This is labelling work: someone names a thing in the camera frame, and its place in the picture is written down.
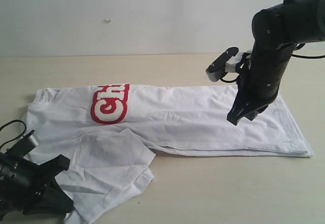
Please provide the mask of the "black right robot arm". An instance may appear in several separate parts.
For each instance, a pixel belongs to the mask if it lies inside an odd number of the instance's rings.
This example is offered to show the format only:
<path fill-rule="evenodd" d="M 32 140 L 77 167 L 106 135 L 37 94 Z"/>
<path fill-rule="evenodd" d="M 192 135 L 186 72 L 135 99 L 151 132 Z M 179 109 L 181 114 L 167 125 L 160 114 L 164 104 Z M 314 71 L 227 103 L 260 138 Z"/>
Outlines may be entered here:
<path fill-rule="evenodd" d="M 278 95 L 285 69 L 298 44 L 324 41 L 324 0 L 285 0 L 252 20 L 254 45 L 240 62 L 238 92 L 227 120 L 254 120 Z"/>

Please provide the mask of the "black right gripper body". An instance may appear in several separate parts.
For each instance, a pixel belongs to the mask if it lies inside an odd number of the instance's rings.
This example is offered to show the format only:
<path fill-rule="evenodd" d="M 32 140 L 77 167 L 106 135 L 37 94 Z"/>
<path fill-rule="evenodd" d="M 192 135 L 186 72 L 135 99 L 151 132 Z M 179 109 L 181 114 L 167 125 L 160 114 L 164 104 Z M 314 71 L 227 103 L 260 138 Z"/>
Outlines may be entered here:
<path fill-rule="evenodd" d="M 255 41 L 235 99 L 237 109 L 259 110 L 277 97 L 279 85 L 292 56 L 292 44 L 266 47 Z"/>

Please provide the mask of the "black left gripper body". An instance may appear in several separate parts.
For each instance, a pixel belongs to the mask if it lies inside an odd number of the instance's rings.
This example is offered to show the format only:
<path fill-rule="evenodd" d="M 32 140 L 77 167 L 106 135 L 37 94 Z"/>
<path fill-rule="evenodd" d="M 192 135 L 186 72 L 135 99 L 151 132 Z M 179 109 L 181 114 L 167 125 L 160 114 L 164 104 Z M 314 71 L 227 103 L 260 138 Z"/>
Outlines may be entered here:
<path fill-rule="evenodd" d="M 23 209 L 28 195 L 45 185 L 39 165 L 26 160 L 23 143 L 18 142 L 1 154 L 1 208 Z"/>

